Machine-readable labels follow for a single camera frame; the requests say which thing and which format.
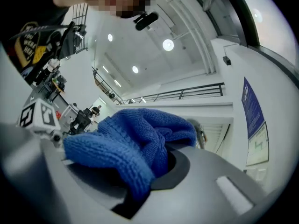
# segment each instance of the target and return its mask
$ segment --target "blue sweater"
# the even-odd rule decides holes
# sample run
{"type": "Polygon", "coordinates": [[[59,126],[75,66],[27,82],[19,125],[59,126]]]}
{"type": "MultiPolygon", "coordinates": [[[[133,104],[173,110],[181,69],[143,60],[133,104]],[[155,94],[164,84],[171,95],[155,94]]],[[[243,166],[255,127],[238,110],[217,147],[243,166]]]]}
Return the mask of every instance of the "blue sweater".
{"type": "Polygon", "coordinates": [[[168,172],[165,142],[195,146],[186,120],[152,109],[127,109],[107,117],[98,130],[64,139],[66,157],[93,168],[115,168],[135,200],[143,199],[156,178],[168,172]]]}

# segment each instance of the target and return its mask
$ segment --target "blue poster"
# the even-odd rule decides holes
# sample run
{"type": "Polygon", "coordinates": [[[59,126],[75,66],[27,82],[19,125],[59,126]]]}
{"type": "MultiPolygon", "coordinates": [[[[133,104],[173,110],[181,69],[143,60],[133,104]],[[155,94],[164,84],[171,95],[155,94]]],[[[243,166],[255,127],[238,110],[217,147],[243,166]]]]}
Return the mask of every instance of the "blue poster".
{"type": "Polygon", "coordinates": [[[247,123],[247,135],[250,139],[263,124],[264,118],[261,106],[247,79],[244,77],[242,103],[247,123]]]}

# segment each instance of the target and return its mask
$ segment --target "framed sign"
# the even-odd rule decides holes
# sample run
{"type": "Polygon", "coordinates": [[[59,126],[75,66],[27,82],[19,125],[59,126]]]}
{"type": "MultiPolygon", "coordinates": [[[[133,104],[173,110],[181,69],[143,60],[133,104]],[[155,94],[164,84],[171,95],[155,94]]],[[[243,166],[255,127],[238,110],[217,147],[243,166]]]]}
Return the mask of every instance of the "framed sign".
{"type": "Polygon", "coordinates": [[[246,166],[266,162],[269,160],[269,140],[266,122],[248,140],[248,154],[246,166]]]}
{"type": "Polygon", "coordinates": [[[245,111],[247,123],[247,137],[250,139],[265,121],[261,106],[249,82],[244,77],[244,87],[242,94],[242,104],[245,111]]]}

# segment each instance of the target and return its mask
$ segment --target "white ceiling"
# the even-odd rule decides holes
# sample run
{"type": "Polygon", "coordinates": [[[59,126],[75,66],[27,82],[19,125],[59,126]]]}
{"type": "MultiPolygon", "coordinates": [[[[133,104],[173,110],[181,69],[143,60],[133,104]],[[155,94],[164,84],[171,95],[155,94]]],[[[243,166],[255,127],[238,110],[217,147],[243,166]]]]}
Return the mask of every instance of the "white ceiling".
{"type": "Polygon", "coordinates": [[[102,16],[103,24],[97,31],[95,65],[100,74],[105,72],[103,65],[109,70],[113,78],[107,82],[114,83],[115,78],[121,84],[121,94],[133,87],[157,83],[166,74],[173,77],[204,68],[192,36],[186,34],[176,39],[188,29],[171,6],[164,0],[156,0],[151,10],[158,11],[160,17],[150,25],[150,30],[143,31],[135,29],[134,19],[102,16]],[[108,41],[108,34],[113,35],[112,42],[108,41]],[[172,51],[163,49],[165,39],[174,41],[172,51]],[[132,71],[133,66],[139,69],[138,74],[132,71]]]}

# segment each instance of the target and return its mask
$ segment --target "balcony railing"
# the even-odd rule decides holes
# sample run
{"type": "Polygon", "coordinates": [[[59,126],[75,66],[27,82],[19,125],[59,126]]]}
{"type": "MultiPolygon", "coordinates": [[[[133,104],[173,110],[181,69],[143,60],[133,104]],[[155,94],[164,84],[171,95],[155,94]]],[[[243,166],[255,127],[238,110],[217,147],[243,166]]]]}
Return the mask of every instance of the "balcony railing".
{"type": "Polygon", "coordinates": [[[124,101],[122,98],[108,85],[108,83],[99,75],[93,67],[93,76],[96,85],[116,104],[119,105],[124,101]]]}
{"type": "Polygon", "coordinates": [[[190,98],[207,98],[223,96],[224,83],[207,84],[191,88],[185,88],[176,91],[163,92],[159,94],[147,95],[133,99],[127,99],[120,103],[120,105],[134,104],[140,102],[155,102],[166,100],[179,100],[190,98]]]}

